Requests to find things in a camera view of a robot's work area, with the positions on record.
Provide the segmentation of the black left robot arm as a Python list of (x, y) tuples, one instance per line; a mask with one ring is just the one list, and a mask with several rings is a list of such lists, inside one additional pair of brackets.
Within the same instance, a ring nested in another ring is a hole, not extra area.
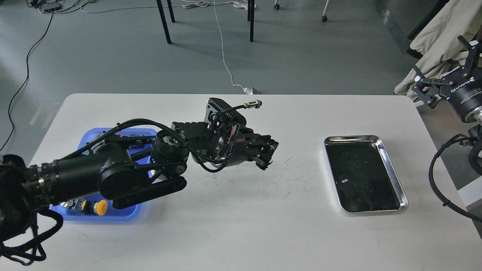
[(1, 256), (24, 266), (46, 259), (41, 243), (63, 225), (50, 206), (95, 193), (124, 209), (186, 187), (182, 174), (191, 156), (216, 173), (245, 161), (265, 170), (279, 143), (246, 126), (240, 109), (210, 98), (203, 122), (149, 119), (118, 123), (73, 153), (51, 163), (27, 166), (17, 155), (1, 161)]

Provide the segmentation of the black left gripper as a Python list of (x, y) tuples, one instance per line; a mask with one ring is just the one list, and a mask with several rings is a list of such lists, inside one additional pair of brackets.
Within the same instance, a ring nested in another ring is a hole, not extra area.
[(265, 171), (272, 164), (272, 156), (278, 146), (279, 143), (269, 134), (261, 135), (251, 128), (241, 128), (234, 137), (227, 167), (254, 161), (258, 168)]

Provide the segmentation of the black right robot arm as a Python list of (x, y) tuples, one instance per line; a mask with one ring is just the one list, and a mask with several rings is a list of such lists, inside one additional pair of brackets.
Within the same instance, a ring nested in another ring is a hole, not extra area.
[(446, 100), (464, 123), (477, 122), (471, 128), (469, 136), (459, 134), (439, 149), (429, 166), (429, 180), (433, 180), (433, 167), (436, 159), (454, 143), (468, 142), (472, 147), (468, 161), (472, 169), (481, 174), (481, 124), (482, 124), (482, 72), (477, 66), (481, 53), (478, 41), (468, 42), (463, 36), (457, 37), (459, 42), (468, 50), (465, 63), (443, 76), (441, 79), (427, 78), (418, 67), (414, 67), (417, 74), (415, 84), (411, 90), (430, 108), (435, 108), (440, 100)]

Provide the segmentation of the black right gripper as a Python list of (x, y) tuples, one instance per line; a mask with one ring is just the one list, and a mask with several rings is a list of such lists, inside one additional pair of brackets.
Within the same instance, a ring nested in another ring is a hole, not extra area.
[(414, 66), (416, 76), (411, 90), (423, 104), (433, 109), (440, 98), (428, 94), (429, 89), (444, 86), (444, 96), (461, 121), (481, 124), (482, 68), (477, 67), (481, 44), (478, 41), (468, 42), (461, 35), (457, 39), (468, 51), (464, 65), (453, 69), (444, 76), (444, 79), (427, 78), (417, 66)]

